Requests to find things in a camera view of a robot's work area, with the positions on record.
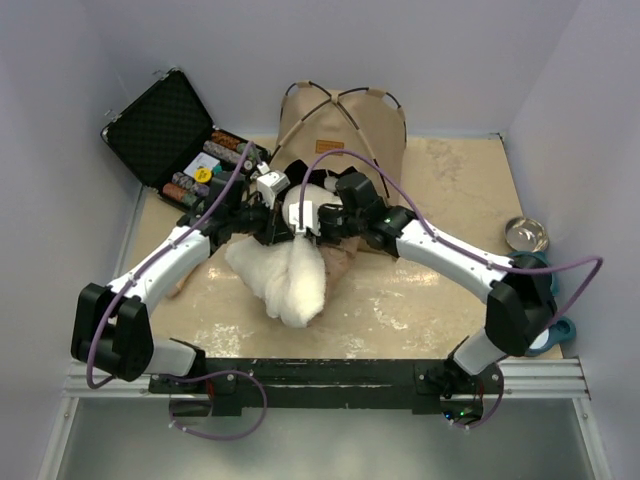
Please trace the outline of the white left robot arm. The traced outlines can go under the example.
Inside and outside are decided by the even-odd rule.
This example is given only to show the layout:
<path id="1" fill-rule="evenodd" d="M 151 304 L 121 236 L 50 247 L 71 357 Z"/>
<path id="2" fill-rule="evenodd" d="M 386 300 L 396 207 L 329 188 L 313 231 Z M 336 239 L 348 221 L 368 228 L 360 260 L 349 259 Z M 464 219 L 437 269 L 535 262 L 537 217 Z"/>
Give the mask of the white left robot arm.
<path id="1" fill-rule="evenodd" d="M 183 215 L 151 254 L 129 272 L 101 286 L 90 283 L 79 294 L 71 355 L 93 371 L 131 382 L 144 374 L 163 375 L 185 392 L 200 390 L 207 368 L 196 361 L 196 347 L 152 333 L 150 317 L 162 298 L 190 270 L 209 259 L 235 233 L 263 235 L 275 225 L 278 194 L 289 180 L 280 171 L 256 179 L 256 192 L 243 196 L 248 181 L 232 172 L 215 179 L 207 200 Z"/>

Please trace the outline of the clear glass bowl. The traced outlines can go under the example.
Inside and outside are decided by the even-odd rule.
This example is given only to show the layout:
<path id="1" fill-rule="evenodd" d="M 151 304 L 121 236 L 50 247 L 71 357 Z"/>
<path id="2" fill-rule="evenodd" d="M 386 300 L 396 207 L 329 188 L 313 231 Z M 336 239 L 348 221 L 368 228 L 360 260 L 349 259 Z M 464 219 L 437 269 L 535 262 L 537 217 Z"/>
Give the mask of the clear glass bowl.
<path id="1" fill-rule="evenodd" d="M 549 236 L 538 221 L 518 216 L 507 221 L 504 227 L 507 245 L 514 251 L 544 252 L 549 246 Z"/>

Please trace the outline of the white fluffy pillow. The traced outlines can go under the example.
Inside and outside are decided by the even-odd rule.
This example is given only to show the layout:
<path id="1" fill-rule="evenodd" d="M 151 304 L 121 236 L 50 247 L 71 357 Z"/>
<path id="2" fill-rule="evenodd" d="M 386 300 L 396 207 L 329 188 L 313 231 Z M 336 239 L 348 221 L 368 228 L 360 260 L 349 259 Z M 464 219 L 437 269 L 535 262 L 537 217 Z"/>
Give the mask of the white fluffy pillow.
<path id="1" fill-rule="evenodd" d="M 252 236 L 232 243 L 225 260 L 269 317 L 291 328 L 305 328 L 353 265 L 359 239 L 315 246 L 304 237 L 265 246 Z"/>

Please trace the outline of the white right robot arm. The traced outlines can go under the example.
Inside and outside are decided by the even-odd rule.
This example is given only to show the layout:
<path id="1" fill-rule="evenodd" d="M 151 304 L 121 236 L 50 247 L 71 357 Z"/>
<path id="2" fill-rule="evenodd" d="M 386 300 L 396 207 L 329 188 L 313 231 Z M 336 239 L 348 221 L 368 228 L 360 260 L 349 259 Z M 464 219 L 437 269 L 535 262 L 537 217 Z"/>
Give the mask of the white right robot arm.
<path id="1" fill-rule="evenodd" d="M 469 392 L 491 364 L 521 357 L 548 329 L 557 307 L 551 275 L 537 258 L 510 258 L 473 247 L 429 225 L 404 206 L 389 206 L 362 173 L 340 178 L 339 200 L 319 207 L 324 243 L 359 237 L 373 249 L 428 267 L 476 296 L 486 307 L 483 327 L 449 355 L 448 386 Z"/>

